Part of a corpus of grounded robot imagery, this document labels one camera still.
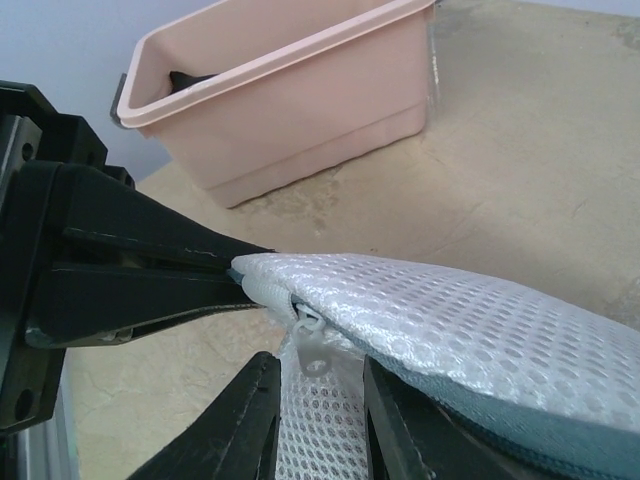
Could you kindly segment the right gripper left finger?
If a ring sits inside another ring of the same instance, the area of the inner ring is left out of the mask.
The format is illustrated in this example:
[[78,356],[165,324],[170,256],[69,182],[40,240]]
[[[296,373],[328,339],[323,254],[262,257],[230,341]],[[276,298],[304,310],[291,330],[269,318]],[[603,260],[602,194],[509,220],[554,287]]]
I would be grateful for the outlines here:
[[258,352],[193,424],[130,477],[273,479],[280,400],[280,361]]

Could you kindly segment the black bra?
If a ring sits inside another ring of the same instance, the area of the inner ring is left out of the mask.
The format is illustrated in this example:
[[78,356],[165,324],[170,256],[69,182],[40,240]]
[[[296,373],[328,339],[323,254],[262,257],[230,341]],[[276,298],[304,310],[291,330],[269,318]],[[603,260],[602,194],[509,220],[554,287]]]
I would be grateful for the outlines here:
[[173,95],[180,91],[186,90],[193,85],[204,82],[214,77],[216,77],[216,74],[194,76],[181,71],[172,70],[169,72],[169,80],[171,83],[170,94]]

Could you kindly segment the pink plastic bin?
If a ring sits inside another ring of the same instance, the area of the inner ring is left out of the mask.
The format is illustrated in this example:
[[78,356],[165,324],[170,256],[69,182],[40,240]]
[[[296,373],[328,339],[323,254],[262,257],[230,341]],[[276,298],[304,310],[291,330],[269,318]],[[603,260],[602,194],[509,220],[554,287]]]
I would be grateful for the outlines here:
[[[219,1],[136,45],[112,115],[233,207],[420,133],[431,1]],[[170,94],[169,72],[216,77]]]

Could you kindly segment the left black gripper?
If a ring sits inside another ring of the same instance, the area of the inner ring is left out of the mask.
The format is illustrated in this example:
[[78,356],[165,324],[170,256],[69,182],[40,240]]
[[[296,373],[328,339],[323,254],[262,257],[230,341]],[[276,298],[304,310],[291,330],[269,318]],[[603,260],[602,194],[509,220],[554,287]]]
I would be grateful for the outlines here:
[[[106,157],[83,117],[58,112],[34,85],[2,83],[4,435],[52,418],[66,352],[48,349],[123,344],[257,306],[224,270],[234,258],[267,248],[136,191],[127,170],[107,165]],[[59,263],[40,275],[50,254],[41,238],[50,195],[49,225],[65,245],[109,262],[129,257],[170,270]]]

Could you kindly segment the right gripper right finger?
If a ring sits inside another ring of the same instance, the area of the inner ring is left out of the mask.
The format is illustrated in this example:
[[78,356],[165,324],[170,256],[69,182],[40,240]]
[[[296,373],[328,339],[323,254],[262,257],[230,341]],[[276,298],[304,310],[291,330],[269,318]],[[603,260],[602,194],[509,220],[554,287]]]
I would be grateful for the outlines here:
[[426,395],[371,357],[364,365],[375,479],[478,479],[478,450]]

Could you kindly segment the white mesh laundry bag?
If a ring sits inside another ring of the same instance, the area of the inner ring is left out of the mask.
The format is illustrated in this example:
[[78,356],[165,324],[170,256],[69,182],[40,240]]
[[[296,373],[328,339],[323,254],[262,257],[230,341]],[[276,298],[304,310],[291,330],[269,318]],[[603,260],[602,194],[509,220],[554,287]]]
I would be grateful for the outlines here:
[[528,287],[354,254],[231,265],[289,332],[301,367],[378,361],[528,459],[577,479],[639,475],[639,334]]

